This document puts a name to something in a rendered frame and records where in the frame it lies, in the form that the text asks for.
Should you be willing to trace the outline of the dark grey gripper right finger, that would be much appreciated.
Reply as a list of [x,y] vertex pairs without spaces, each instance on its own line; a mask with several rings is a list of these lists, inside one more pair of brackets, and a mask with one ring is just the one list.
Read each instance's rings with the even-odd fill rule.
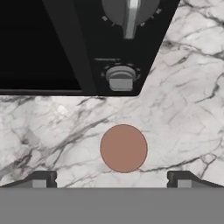
[[223,185],[218,185],[213,182],[200,179],[190,171],[168,171],[167,179],[168,182],[166,186],[168,188],[223,188]]

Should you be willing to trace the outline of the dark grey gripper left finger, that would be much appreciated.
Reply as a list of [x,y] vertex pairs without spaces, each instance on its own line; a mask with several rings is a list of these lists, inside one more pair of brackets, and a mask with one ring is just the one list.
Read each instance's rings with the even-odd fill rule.
[[56,188],[56,171],[35,171],[26,178],[2,185],[2,187]]

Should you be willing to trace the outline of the brown round can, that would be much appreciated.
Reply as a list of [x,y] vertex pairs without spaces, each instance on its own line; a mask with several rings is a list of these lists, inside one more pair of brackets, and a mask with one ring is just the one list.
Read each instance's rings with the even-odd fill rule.
[[134,126],[119,124],[102,137],[100,153],[103,162],[113,171],[128,173],[137,170],[148,154],[142,132]]

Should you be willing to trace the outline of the small grey oven knob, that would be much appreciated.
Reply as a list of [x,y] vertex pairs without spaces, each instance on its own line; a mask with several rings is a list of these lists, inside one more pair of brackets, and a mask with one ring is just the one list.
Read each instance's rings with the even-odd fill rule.
[[106,72],[106,79],[113,91],[131,91],[136,71],[129,66],[113,66]]

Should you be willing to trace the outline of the black toaster oven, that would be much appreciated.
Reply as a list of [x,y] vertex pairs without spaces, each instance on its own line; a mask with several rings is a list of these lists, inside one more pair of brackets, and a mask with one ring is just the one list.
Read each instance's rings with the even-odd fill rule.
[[[0,0],[0,95],[137,96],[180,0],[123,38],[102,0]],[[106,72],[136,71],[131,91],[113,91]]]

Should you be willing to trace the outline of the large grey oven knob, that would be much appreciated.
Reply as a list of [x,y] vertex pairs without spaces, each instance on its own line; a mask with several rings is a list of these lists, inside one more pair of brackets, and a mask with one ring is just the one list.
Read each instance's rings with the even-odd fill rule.
[[107,18],[122,27],[124,39],[133,39],[137,27],[158,9],[160,0],[101,0]]

